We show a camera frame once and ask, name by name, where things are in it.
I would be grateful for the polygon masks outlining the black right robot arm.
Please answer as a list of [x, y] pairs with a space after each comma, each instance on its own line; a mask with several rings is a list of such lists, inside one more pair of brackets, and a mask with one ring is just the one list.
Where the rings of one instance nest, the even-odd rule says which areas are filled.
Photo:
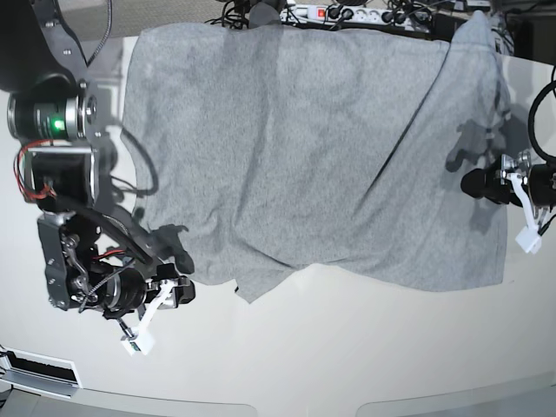
[[188, 274], [128, 223], [98, 207], [108, 138], [92, 63], [57, 1], [1, 4], [1, 89], [19, 149], [12, 169], [40, 209], [38, 236], [50, 304], [108, 320], [178, 308], [195, 298]]

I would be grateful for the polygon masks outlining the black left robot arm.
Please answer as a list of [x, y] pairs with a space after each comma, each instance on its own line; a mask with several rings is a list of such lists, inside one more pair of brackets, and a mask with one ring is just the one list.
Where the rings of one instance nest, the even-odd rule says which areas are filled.
[[548, 132], [540, 126], [549, 109], [555, 109], [555, 69], [526, 113], [526, 147], [512, 155], [499, 152], [485, 168], [468, 172], [461, 190], [495, 204], [555, 209], [555, 148], [548, 146]]

